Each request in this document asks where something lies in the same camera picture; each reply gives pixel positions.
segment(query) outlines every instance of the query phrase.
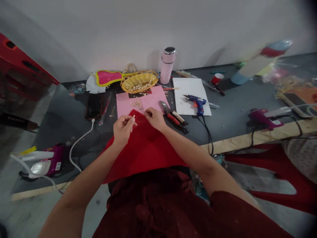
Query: hot glue gun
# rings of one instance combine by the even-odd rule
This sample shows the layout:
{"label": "hot glue gun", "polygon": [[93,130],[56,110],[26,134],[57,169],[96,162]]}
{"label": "hot glue gun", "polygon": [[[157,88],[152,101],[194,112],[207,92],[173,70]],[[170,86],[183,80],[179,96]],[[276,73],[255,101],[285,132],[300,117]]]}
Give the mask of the hot glue gun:
{"label": "hot glue gun", "polygon": [[194,102],[194,107],[198,108],[198,111],[197,111],[197,115],[198,116],[202,116],[204,114],[203,105],[205,105],[206,103],[209,104],[209,105],[212,105],[214,107],[219,107],[216,104],[207,102],[205,99],[202,99],[202,98],[199,98],[199,97],[196,97],[196,96],[193,96],[193,95],[183,95],[183,96],[186,97],[187,100]]}

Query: red paper cup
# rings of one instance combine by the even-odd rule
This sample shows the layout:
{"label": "red paper cup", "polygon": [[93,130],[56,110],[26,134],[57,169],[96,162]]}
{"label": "red paper cup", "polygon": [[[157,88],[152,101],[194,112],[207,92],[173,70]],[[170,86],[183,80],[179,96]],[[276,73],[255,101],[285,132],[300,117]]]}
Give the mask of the red paper cup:
{"label": "red paper cup", "polygon": [[210,82],[214,85],[218,84],[221,79],[224,78],[223,74],[216,73],[215,76],[210,80]]}

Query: white cloth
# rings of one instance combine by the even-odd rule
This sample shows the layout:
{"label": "white cloth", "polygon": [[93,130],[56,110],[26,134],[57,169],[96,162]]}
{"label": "white cloth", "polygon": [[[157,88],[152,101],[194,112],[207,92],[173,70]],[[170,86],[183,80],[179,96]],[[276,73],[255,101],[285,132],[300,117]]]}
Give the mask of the white cloth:
{"label": "white cloth", "polygon": [[86,82],[86,91],[91,94],[104,93],[107,87],[101,87],[97,85],[96,79],[93,76],[89,76]]}
{"label": "white cloth", "polygon": [[[303,137],[315,136],[315,133]],[[285,154],[295,167],[317,184],[317,139],[292,139],[282,141]]]}

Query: hand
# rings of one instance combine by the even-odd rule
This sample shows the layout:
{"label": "hand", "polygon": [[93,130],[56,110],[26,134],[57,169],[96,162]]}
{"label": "hand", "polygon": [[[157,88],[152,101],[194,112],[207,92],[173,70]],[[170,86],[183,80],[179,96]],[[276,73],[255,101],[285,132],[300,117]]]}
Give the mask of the hand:
{"label": "hand", "polygon": [[121,116],[113,124],[113,135],[115,137],[113,144],[124,147],[128,143],[133,126],[137,126],[134,117]]}
{"label": "hand", "polygon": [[163,113],[161,111],[158,111],[153,107],[149,107],[145,110],[144,115],[151,126],[153,126],[158,131],[162,132],[167,127],[163,118]]}

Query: pink paper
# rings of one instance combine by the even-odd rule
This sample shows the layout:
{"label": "pink paper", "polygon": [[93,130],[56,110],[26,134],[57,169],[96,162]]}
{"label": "pink paper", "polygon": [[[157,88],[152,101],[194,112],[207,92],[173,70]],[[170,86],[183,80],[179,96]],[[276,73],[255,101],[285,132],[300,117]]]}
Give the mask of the pink paper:
{"label": "pink paper", "polygon": [[[160,101],[165,102],[168,106],[169,104],[167,102],[167,98],[165,96],[162,86],[152,87],[151,91],[151,94],[139,98],[129,98],[128,93],[117,94],[116,96],[118,118],[122,115],[129,115],[132,109],[135,109],[140,113],[144,113],[144,111],[149,107],[153,107],[154,109],[162,111],[163,114],[165,114]],[[136,103],[136,99],[141,101],[142,110],[140,110],[138,107],[131,106],[130,103]]]}

